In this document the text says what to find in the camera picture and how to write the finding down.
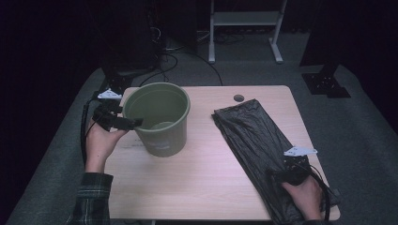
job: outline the cable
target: cable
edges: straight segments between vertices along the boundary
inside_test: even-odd
[[[207,63],[216,72],[217,76],[219,77],[220,85],[223,86],[222,76],[220,75],[219,71],[216,68],[214,68],[213,65],[211,65],[206,59],[204,59],[203,57],[201,57],[201,56],[199,56],[199,55],[197,55],[196,53],[193,53],[193,52],[174,52],[174,53],[192,54],[192,55],[202,59],[205,63]]]
[[[318,183],[318,185],[322,188],[322,192],[324,193],[324,196],[325,196],[325,221],[329,221],[329,216],[330,216],[330,196],[329,196],[329,188],[328,188],[328,186],[325,184],[325,182],[323,182],[323,179],[322,179],[322,177],[320,175],[318,176],[313,171],[308,171],[306,168],[302,167],[298,163],[295,163],[295,165],[300,167],[302,170],[308,172],[309,175],[311,177],[313,177],[315,179],[315,181]]]
[[[173,55],[171,55],[171,54],[168,54],[168,53],[165,53],[164,55],[167,55],[167,56],[170,56],[170,57],[174,58],[174,59],[176,60],[175,64],[174,64],[172,67],[170,67],[170,68],[168,68],[168,69],[166,69],[166,70],[163,70],[161,67],[158,68],[161,72],[155,73],[155,74],[149,76],[148,78],[146,78],[145,80],[143,80],[143,81],[140,83],[140,85],[138,85],[139,87],[141,87],[141,86],[142,86],[145,82],[147,82],[149,79],[151,79],[151,78],[153,78],[153,77],[155,77],[155,76],[157,76],[157,75],[159,75],[159,74],[163,74],[163,77],[164,77],[163,80],[164,80],[165,82],[166,82],[166,81],[167,81],[167,82],[169,81],[169,78],[166,76],[165,72],[170,71],[170,70],[172,70],[173,68],[175,68],[176,65],[178,64],[178,59],[177,59],[175,56],[173,56]]]
[[[85,126],[86,126],[86,121],[87,121],[88,109],[90,107],[91,101],[93,101],[93,100],[94,99],[91,97],[83,106],[82,122],[81,122],[81,126],[80,126],[80,146],[82,148],[82,157],[83,157],[84,165],[87,160],[87,154],[85,152]]]

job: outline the white tag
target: white tag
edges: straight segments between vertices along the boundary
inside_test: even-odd
[[[99,94],[98,98],[121,99],[122,95],[118,95],[117,93],[113,92],[111,89],[108,89],[105,92]]]
[[[312,148],[305,147],[292,147],[289,150],[285,151],[283,154],[287,157],[302,157],[310,154],[316,154],[318,151]]]

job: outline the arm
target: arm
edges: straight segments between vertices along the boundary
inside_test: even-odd
[[[308,176],[300,185],[292,186],[282,183],[282,187],[292,196],[293,202],[304,216],[303,225],[331,224],[322,220],[319,206],[322,200],[322,189],[311,176]]]
[[[105,174],[105,163],[126,130],[108,132],[94,124],[87,134],[85,174],[75,207],[67,224],[110,224],[108,199],[113,177]]]

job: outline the black device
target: black device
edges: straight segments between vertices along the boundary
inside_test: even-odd
[[[276,182],[287,182],[293,186],[301,184],[311,173],[311,165],[307,156],[284,157],[285,170],[272,172]]]
[[[111,128],[134,130],[143,124],[143,119],[128,119],[118,117],[117,114],[122,112],[122,107],[116,100],[107,99],[100,104],[94,111],[93,120],[105,130]]]

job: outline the shelf leg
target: shelf leg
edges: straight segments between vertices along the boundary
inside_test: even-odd
[[[211,0],[210,9],[210,41],[208,42],[208,62],[216,62],[216,53],[214,52],[214,0]]]
[[[281,10],[279,11],[278,21],[276,22],[274,35],[273,35],[273,37],[270,37],[268,39],[269,45],[271,46],[271,49],[275,56],[275,60],[276,60],[277,64],[283,63],[283,59],[282,59],[281,53],[279,52],[278,45],[276,44],[276,42],[278,40],[279,32],[281,31],[283,15],[284,15],[284,10],[286,9],[286,4],[287,4],[287,0],[283,0]]]

